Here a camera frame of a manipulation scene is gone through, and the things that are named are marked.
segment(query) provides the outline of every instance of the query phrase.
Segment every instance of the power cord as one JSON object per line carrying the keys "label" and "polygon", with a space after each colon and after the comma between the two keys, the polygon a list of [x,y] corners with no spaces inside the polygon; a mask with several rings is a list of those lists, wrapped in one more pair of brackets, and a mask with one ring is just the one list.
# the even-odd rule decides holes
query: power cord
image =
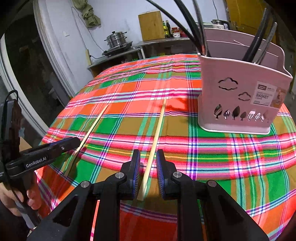
{"label": "power cord", "polygon": [[[89,55],[89,57],[93,57],[92,55]],[[95,57],[93,57],[93,58],[95,58]],[[95,58],[95,59],[99,59],[99,58]]]}
{"label": "power cord", "polygon": [[96,44],[96,46],[98,46],[99,48],[100,48],[100,50],[102,50],[103,52],[104,52],[104,50],[97,44],[97,42],[94,40],[94,37],[92,36],[92,34],[91,34],[91,32],[88,30],[88,28],[87,28],[87,26],[85,25],[85,22],[81,19],[81,17],[79,16],[79,12],[77,11],[77,9],[76,8],[74,8],[73,6],[71,7],[71,8],[73,8],[75,11],[76,11],[76,13],[77,13],[77,15],[78,15],[78,18],[81,20],[81,22],[83,23],[83,25],[86,27],[86,29],[87,29],[87,31],[89,32],[89,35],[91,36],[91,38],[92,38],[92,40],[94,41],[94,43]]}
{"label": "power cord", "polygon": [[83,40],[83,37],[82,37],[82,35],[81,35],[80,31],[79,31],[79,28],[78,28],[78,25],[77,25],[77,22],[76,22],[76,18],[75,18],[75,16],[74,16],[74,13],[73,13],[73,10],[72,10],[72,9],[71,9],[71,12],[72,12],[72,15],[73,15],[73,18],[74,18],[75,25],[76,25],[76,28],[77,28],[77,30],[78,30],[79,36],[80,36],[80,38],[81,38],[81,40],[82,40],[82,42],[83,42],[83,45],[84,45],[85,49],[87,49],[87,47],[86,47],[86,45],[85,45],[85,42],[84,42],[84,40]]}
{"label": "power cord", "polygon": [[215,2],[214,2],[214,0],[212,0],[212,1],[213,1],[213,4],[214,4],[214,8],[215,8],[215,10],[216,10],[217,20],[219,20],[219,18],[218,18],[218,12],[217,12],[217,8],[216,8],[216,5],[215,5]]}

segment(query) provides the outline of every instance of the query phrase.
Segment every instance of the plaid tablecloth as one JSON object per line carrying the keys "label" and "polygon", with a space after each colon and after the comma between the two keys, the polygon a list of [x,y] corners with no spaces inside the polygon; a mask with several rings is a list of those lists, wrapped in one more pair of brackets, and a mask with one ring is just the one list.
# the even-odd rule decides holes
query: plaid tablecloth
{"label": "plaid tablecloth", "polygon": [[[88,83],[56,118],[44,143],[83,139],[102,119],[79,161],[63,176],[63,154],[36,173],[46,216],[83,180],[92,183],[118,172],[141,151],[141,178],[148,161],[163,98],[167,97],[157,149],[194,180],[215,179],[274,240],[296,209],[296,128],[283,105],[269,135],[210,133],[198,123],[201,93],[197,55],[173,55],[125,63]],[[155,159],[144,202],[121,202],[120,240],[176,240],[175,201],[163,201]]]}

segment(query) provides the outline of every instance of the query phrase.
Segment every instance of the metal screw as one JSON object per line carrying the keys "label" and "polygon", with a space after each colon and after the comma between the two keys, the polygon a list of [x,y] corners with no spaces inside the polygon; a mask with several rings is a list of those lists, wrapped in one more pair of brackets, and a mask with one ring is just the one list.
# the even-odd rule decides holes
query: metal screw
{"label": "metal screw", "polygon": [[180,178],[180,177],[182,177],[182,173],[181,172],[174,172],[173,176],[176,178]]}
{"label": "metal screw", "polygon": [[88,181],[83,181],[80,186],[82,186],[83,188],[87,188],[89,186],[89,182]]}
{"label": "metal screw", "polygon": [[217,186],[217,183],[214,181],[214,180],[209,180],[208,182],[207,182],[207,184],[210,186],[210,187],[215,187],[215,186]]}
{"label": "metal screw", "polygon": [[123,172],[118,172],[115,174],[116,178],[123,178],[124,177],[124,173]]}

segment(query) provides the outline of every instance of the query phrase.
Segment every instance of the stove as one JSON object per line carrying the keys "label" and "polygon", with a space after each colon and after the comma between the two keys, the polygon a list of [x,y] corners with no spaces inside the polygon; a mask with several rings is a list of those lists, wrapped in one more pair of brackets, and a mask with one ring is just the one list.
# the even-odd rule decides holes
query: stove
{"label": "stove", "polygon": [[113,47],[113,48],[110,48],[110,49],[104,51],[102,53],[102,55],[105,55],[105,56],[109,57],[109,56],[112,56],[112,55],[119,54],[119,53],[122,53],[124,51],[127,51],[128,49],[130,49],[132,42],[133,41],[127,42],[125,44],[118,45],[118,46]]}

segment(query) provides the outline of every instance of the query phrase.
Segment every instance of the yellow door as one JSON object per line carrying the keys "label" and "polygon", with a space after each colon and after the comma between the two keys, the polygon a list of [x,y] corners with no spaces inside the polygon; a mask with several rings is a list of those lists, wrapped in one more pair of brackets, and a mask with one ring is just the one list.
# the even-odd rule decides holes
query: yellow door
{"label": "yellow door", "polygon": [[[261,0],[226,0],[231,27],[243,33],[255,35],[263,17],[265,3]],[[264,38],[269,33],[271,21]]]}

